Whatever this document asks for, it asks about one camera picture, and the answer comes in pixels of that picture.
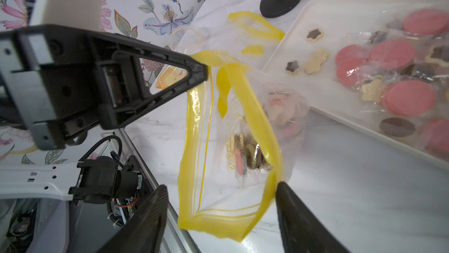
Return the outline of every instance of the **floral wallpaper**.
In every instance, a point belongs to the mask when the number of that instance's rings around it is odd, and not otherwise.
[[[167,47],[171,32],[178,26],[188,25],[202,3],[204,0],[102,0],[98,31],[120,33]],[[0,31],[27,24],[24,0],[0,0]],[[163,64],[141,59],[141,66],[144,78],[151,86]],[[111,132],[95,127],[81,145],[65,150],[40,151],[30,132],[3,127],[0,128],[0,165],[45,165],[77,161],[94,143],[108,134]],[[102,146],[90,158],[96,158]]]

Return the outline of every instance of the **plastic wrap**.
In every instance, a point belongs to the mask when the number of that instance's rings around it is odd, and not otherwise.
[[[382,118],[380,133],[449,160],[449,9],[388,10],[381,22],[342,39],[335,80]]]
[[[282,31],[260,15],[239,11],[229,14],[226,22],[216,28],[180,26],[171,34],[169,46],[183,54],[226,51],[233,58],[261,69],[283,37]]]
[[[291,176],[308,103],[227,53],[192,57],[209,79],[188,93],[178,225],[241,241]]]

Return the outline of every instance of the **plastic ziploc bag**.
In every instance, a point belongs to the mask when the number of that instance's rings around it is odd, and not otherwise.
[[[178,225],[241,241],[291,176],[308,102],[226,53],[192,57],[209,79],[188,92]]]
[[[233,58],[261,69],[284,35],[259,14],[239,11],[230,13],[226,23],[219,27],[180,26],[170,35],[169,46],[187,55],[205,50],[226,51]]]

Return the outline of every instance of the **cookie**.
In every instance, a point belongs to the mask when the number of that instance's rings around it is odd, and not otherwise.
[[[255,158],[257,160],[257,168],[260,168],[262,165],[262,158],[264,155],[262,154],[261,147],[259,144],[255,145]]]
[[[290,138],[297,135],[302,128],[301,122],[298,121],[289,121],[283,127],[283,129],[277,131],[276,136],[279,139]]]
[[[274,122],[284,110],[284,106],[272,105],[268,107],[267,116],[269,122]]]
[[[329,51],[324,48],[319,48],[314,51],[306,64],[304,64],[304,68],[306,69],[307,74],[312,74],[313,72],[321,71],[321,65],[326,61],[329,55]]]
[[[402,23],[398,20],[387,23],[388,29],[402,30]]]
[[[284,125],[285,123],[287,123],[295,115],[295,108],[296,104],[292,102],[289,102],[288,104],[283,106],[282,112],[278,115],[274,123],[276,125]]]
[[[375,45],[368,60],[379,64],[381,70],[399,69],[415,58],[416,51],[412,43],[404,40],[388,40]]]
[[[244,149],[244,145],[240,142],[243,142],[243,134],[234,136],[234,153],[235,153],[235,167],[236,171],[239,175],[246,175],[246,153]]]
[[[376,78],[371,82],[364,83],[362,85],[362,100],[374,101],[376,103],[381,101],[381,96],[386,86],[382,82],[382,79]]]
[[[285,71],[290,75],[296,75],[296,73],[300,70],[300,66],[298,65],[298,61],[287,62],[287,67]]]
[[[408,65],[404,69],[400,71],[400,75],[402,76],[411,76],[413,74],[413,68],[415,67],[415,64]]]
[[[246,144],[246,166],[249,169],[255,169],[257,167],[257,157],[255,153],[255,145]]]
[[[404,31],[435,35],[446,29],[449,24],[449,13],[436,8],[425,8],[409,14],[402,23]]]
[[[431,48],[425,60],[428,63],[435,63],[441,67],[449,67],[449,46]]]
[[[379,125],[380,131],[387,136],[403,138],[415,133],[415,125],[400,117],[384,119]]]
[[[243,135],[243,133],[239,134],[239,143],[242,147],[245,146],[245,136]]]
[[[449,153],[449,120],[438,118],[423,126],[421,143],[440,152]]]
[[[389,112],[400,116],[419,116],[436,104],[436,93],[422,81],[397,82],[387,88],[382,96],[382,105]]]
[[[374,45],[377,43],[382,43],[387,38],[387,32],[376,31],[369,37],[369,44]]]
[[[306,40],[308,42],[316,42],[324,36],[324,33],[320,29],[314,29],[307,34]]]
[[[364,65],[366,60],[362,57],[352,57],[346,59],[338,68],[337,68],[337,78],[341,83],[354,86],[359,82],[359,76],[357,73],[357,69]]]
[[[337,55],[335,56],[335,64],[340,66],[346,59],[352,57],[368,57],[369,51],[361,47],[359,45],[349,45],[347,47],[342,48]]]

